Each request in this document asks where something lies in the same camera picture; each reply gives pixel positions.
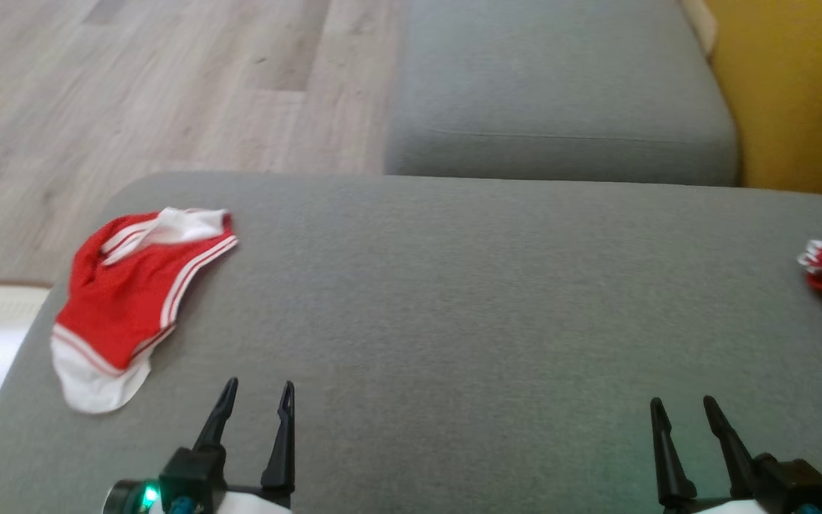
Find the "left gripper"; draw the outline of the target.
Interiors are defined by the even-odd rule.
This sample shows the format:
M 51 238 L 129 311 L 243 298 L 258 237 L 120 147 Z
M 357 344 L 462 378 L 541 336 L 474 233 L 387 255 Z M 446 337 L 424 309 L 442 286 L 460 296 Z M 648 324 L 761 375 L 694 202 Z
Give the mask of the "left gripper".
M 193 445 L 193 452 L 203 453 L 222 448 L 226 423 L 232 416 L 239 380 L 229 378 L 208 419 Z M 293 494 L 295 491 L 295 385 L 286 381 L 278 401 L 278 429 L 272 452 L 260 484 L 264 491 Z M 290 513 L 284 505 L 263 500 L 250 493 L 225 493 L 219 505 L 209 511 L 185 497 L 182 505 L 172 505 L 164 498 L 155 480 L 120 480 L 104 500 L 105 513 Z

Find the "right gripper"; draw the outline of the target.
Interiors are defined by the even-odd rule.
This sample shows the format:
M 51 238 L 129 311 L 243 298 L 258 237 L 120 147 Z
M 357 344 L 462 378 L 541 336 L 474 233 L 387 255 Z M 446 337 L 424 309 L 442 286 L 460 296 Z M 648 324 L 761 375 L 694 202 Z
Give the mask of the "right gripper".
M 767 513 L 757 500 L 734 500 L 756 497 L 754 460 L 718 401 L 704 396 L 704 410 L 711 432 L 719 440 L 729 476 L 732 498 L 697 498 L 697 488 L 687 478 L 671 437 L 672 425 L 659 398 L 650 401 L 656 487 L 659 504 L 669 513 Z

